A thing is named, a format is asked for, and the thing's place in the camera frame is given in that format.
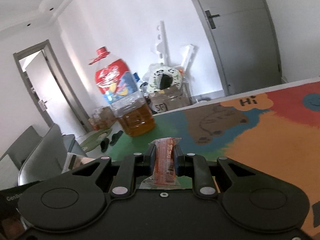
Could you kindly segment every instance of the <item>colorful tabletop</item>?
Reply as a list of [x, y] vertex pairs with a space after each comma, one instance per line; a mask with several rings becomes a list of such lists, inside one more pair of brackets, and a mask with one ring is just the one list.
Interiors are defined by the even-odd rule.
[[[109, 155], [122, 160], [145, 152], [155, 139], [182, 138], [183, 153], [210, 161], [227, 156], [300, 187], [310, 200], [302, 229], [320, 239], [319, 81], [257, 90], [156, 115], [154, 130], [137, 138], [123, 135]], [[191, 186], [189, 178], [179, 180], [182, 187]]]

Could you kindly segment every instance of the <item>door handle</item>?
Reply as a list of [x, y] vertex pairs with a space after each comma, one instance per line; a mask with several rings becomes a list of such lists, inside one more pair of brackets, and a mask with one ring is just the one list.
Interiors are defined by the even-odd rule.
[[210, 23], [210, 26], [212, 29], [216, 29], [216, 25], [214, 24], [214, 21], [213, 21], [213, 18], [216, 18], [216, 17], [219, 17], [220, 14], [215, 14], [215, 15], [211, 15], [210, 11], [205, 11], [205, 15], [207, 16], [208, 18], [208, 21]]

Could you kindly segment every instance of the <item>red painted area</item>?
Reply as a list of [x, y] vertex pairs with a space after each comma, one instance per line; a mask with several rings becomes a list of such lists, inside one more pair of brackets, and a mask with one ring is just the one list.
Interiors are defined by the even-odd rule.
[[268, 92], [268, 98], [274, 103], [270, 110], [293, 122], [320, 128], [320, 112], [311, 111], [302, 102], [311, 93], [320, 94], [320, 82]]

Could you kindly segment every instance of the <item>chair backrest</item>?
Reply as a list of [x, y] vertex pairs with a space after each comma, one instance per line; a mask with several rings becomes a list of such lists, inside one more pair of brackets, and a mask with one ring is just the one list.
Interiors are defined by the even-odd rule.
[[18, 137], [18, 139], [16, 139], [9, 149], [7, 149], [4, 156], [9, 155], [14, 165], [20, 170], [22, 164], [39, 144], [41, 139], [42, 137], [38, 135], [32, 126], [30, 126]]
[[22, 165], [18, 185], [43, 181], [61, 174], [67, 150], [60, 128], [54, 124]]

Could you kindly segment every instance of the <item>door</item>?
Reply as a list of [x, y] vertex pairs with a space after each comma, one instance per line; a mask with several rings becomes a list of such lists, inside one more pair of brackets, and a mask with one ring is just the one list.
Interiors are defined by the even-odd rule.
[[86, 132], [61, 92], [42, 51], [25, 68], [34, 94], [43, 111], [60, 126], [63, 134], [74, 134], [76, 138]]
[[281, 84], [277, 43], [263, 0], [199, 0], [230, 94]]

